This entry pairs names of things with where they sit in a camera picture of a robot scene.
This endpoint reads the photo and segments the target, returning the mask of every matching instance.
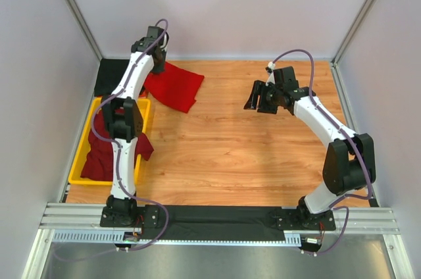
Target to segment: robotic arm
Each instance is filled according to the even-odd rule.
[[[316,106],[323,108],[316,94],[312,93],[315,106],[311,101],[309,88],[299,87],[293,67],[266,70],[269,79],[266,83],[255,81],[244,109],[257,109],[258,113],[276,114],[278,107],[281,106],[301,119],[318,136],[327,149],[322,171],[323,182],[312,193],[300,199],[299,207],[311,215],[329,211],[331,204],[340,197],[366,186],[361,165],[357,159],[352,158],[355,152],[346,137],[316,108]],[[324,110],[354,141],[364,159],[370,181],[374,182],[376,170],[372,138],[368,134],[357,134],[338,121],[326,108]]]
[[[163,38],[160,38],[163,32],[164,29],[160,27],[150,26],[147,36],[132,45],[128,67],[119,85],[111,94],[115,98],[102,107],[105,128],[110,138],[114,140],[112,142],[114,164],[111,195],[107,199],[107,206],[103,209],[101,226],[127,227],[136,223],[137,203],[120,187],[117,171],[125,191],[130,195],[136,195],[133,164],[137,137],[143,128],[137,99],[148,74],[150,72],[159,74],[164,71],[169,37],[165,33]],[[146,50],[148,52],[139,61],[139,57]],[[109,97],[104,96],[102,101],[106,101]],[[118,157],[118,144],[121,146],[120,157]]]

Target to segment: red cloth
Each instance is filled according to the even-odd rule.
[[[170,63],[165,63],[164,69],[160,74],[149,74],[145,88],[164,105],[188,113],[205,77]]]
[[[104,138],[109,138],[108,132],[105,130],[104,118],[102,111],[99,111],[94,120],[95,129],[98,134]],[[112,145],[109,142],[101,141],[93,134],[92,130],[88,136],[91,151],[86,155],[86,162],[80,177],[99,180],[104,182],[112,182],[113,170],[113,154]],[[137,139],[134,165],[136,158],[140,154],[147,161],[151,157],[153,147],[147,136],[142,133]]]

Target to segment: yellow tray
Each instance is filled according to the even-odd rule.
[[[86,162],[86,155],[91,151],[91,145],[89,144],[87,137],[91,131],[91,118],[95,109],[101,104],[101,98],[95,98],[92,101],[91,108],[89,110],[89,116],[86,120],[84,131],[79,141],[78,149],[76,151],[76,156],[74,157],[72,169],[70,170],[70,175],[68,177],[68,182],[76,185],[97,185],[97,186],[111,186],[112,182],[104,182],[98,180],[90,180],[89,178],[81,178],[80,174]],[[149,120],[149,111],[151,110],[151,100],[141,98],[137,100],[137,106],[139,107],[140,113],[143,117],[143,128],[142,132],[146,131],[146,124]],[[140,161],[141,155],[137,156],[136,165],[134,168],[134,182],[137,182],[137,178],[140,173]]]

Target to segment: wooden table surface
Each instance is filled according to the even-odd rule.
[[[276,115],[243,110],[253,82],[267,79],[267,61],[171,63],[205,80],[188,114],[149,96],[155,152],[142,161],[139,197],[167,205],[294,206],[322,181],[326,151],[303,122],[283,109]],[[289,65],[307,86],[310,63],[278,62],[278,68]],[[316,62],[315,71],[314,91],[345,122],[329,63]],[[71,185],[66,202],[105,203],[109,194],[109,187]],[[359,199],[343,203],[368,206]]]

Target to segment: gray wall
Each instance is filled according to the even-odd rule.
[[[172,58],[267,59],[295,47],[332,57],[364,0],[76,1],[106,57],[128,57],[166,17]]]
[[[0,0],[2,278],[20,278],[56,201],[97,66],[64,0]]]
[[[374,137],[376,190],[393,208],[416,278],[421,232],[421,0],[377,0],[339,64],[360,131]]]

